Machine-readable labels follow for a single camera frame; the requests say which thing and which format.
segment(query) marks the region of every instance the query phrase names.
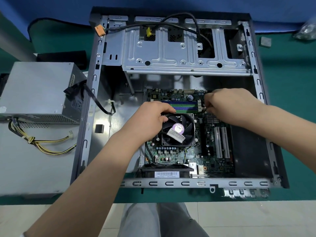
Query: blue cloth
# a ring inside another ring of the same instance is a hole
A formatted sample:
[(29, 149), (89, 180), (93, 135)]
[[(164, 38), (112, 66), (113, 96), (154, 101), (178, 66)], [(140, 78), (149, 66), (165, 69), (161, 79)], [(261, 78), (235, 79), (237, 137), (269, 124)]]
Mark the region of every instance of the blue cloth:
[(2, 14), (26, 37), (28, 25), (37, 18), (88, 25), (93, 6), (250, 13), (258, 21), (256, 31), (276, 32), (297, 29), (300, 24), (293, 23), (315, 14), (316, 0), (0, 0)]

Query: white barcode sticker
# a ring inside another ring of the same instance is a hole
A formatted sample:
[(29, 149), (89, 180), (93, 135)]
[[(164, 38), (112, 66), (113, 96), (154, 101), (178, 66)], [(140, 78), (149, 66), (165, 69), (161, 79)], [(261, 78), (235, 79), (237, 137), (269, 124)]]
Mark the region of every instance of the white barcode sticker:
[(168, 136), (172, 137), (176, 141), (182, 143), (185, 140), (185, 137), (178, 132), (176, 132), (174, 129), (170, 128), (170, 130), (167, 133)]
[(155, 178), (180, 178), (179, 171), (155, 171)]

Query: yellow connector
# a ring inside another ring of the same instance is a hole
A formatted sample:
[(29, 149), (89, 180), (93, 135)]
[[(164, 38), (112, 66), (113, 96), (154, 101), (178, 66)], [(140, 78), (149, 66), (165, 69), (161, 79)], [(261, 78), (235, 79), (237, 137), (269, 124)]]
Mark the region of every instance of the yellow connector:
[(147, 28), (146, 34), (147, 34), (147, 37), (150, 37), (152, 35), (150, 27)]

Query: capacitor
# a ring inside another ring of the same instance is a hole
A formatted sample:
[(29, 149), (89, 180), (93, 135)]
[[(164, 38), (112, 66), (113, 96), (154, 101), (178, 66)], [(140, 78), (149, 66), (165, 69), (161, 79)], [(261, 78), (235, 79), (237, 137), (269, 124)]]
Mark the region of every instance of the capacitor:
[(193, 101), (193, 99), (194, 99), (194, 98), (193, 98), (193, 95), (188, 95), (188, 96), (187, 96), (187, 99), (188, 99), (188, 101)]

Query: plastic bag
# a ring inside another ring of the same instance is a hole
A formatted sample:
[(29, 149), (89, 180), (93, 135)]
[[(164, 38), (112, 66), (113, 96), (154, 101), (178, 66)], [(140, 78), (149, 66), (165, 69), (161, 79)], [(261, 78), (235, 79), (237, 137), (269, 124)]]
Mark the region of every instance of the plastic bag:
[(316, 16), (309, 19), (294, 35), (295, 38), (301, 40), (315, 40), (316, 39)]

